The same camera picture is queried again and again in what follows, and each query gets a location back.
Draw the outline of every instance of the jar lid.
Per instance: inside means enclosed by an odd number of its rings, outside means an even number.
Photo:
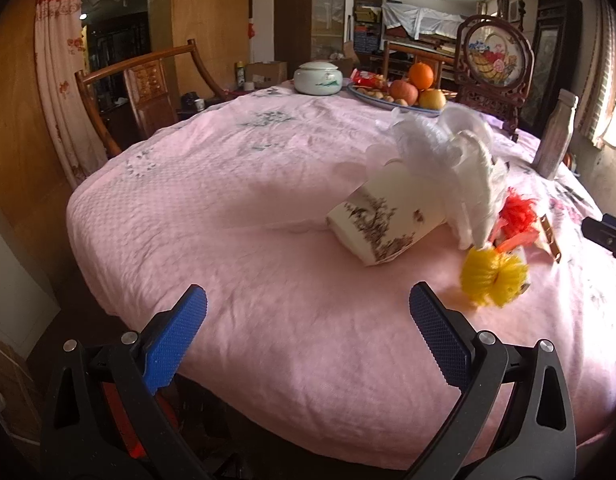
[[[309,61],[299,68],[303,68],[304,70],[339,70],[336,65],[327,61]]]
[[[572,92],[568,92],[565,88],[559,90],[559,101],[568,105],[570,108],[576,108],[579,103],[579,98]]]

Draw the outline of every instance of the white ceramic bowl with lid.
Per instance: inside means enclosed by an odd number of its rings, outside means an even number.
[[[308,95],[333,95],[341,90],[343,75],[327,61],[304,63],[294,71],[294,87]]]

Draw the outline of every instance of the bottle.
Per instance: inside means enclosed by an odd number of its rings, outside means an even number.
[[[553,180],[562,163],[575,129],[575,111],[579,98],[565,89],[559,90],[557,106],[548,118],[533,168],[547,180]]]
[[[243,90],[243,84],[246,82],[246,64],[243,61],[234,64],[234,76],[237,80],[237,88]]]

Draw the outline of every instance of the pink curtain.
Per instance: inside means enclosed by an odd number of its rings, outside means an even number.
[[[72,188],[106,162],[74,73],[84,70],[82,0],[37,0],[35,61],[41,104],[54,148]]]

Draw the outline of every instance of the bottle cap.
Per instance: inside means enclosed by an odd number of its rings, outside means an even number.
[[[565,88],[559,90],[559,101],[568,105],[570,108],[576,108],[579,103],[579,98],[572,92],[568,92]]]

